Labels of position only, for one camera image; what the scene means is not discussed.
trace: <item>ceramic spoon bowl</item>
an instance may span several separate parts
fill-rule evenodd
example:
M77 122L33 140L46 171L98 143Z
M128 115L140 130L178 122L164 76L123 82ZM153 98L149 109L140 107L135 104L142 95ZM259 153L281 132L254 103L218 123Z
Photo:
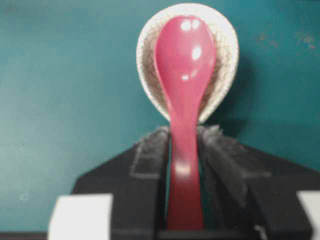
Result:
M214 73L200 103L198 122L203 123L219 106L228 93L239 60L237 34L230 22L215 9L198 4L182 3L155 14L143 27L136 48L136 64L143 89L156 109L169 121L164 93L154 67L156 39L168 20L179 15L192 15L209 27L216 47Z

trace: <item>teal surface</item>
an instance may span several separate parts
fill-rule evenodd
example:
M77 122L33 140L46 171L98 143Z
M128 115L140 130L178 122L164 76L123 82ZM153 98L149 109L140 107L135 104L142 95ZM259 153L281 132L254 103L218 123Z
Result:
M136 69L140 30L178 0L0 1L0 231L44 231L76 178L167 122ZM238 33L207 124L320 170L320 2L198 0Z

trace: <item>spoon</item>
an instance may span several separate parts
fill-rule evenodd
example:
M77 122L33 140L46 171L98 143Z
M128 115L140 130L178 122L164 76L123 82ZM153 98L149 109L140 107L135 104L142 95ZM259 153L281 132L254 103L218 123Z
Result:
M211 32L198 17L181 15L161 30L154 66L163 89L172 137L167 227L204 227L196 126L198 111L216 62Z

